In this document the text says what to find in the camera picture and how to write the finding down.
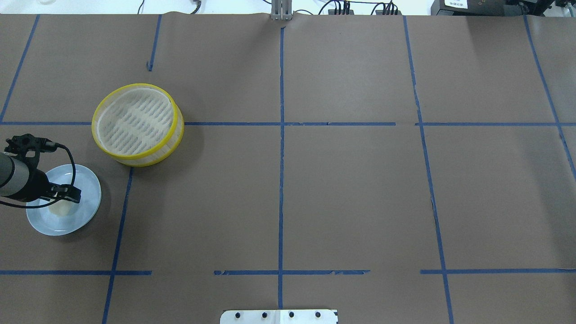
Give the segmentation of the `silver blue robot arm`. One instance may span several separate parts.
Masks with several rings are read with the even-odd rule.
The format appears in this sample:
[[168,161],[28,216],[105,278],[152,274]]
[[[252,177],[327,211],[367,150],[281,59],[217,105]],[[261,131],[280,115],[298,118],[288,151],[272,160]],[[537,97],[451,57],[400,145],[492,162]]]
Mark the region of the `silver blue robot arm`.
[[6,154],[1,154],[0,195],[13,201],[28,203],[37,199],[65,200],[80,203],[81,190],[70,184],[51,183],[45,172]]

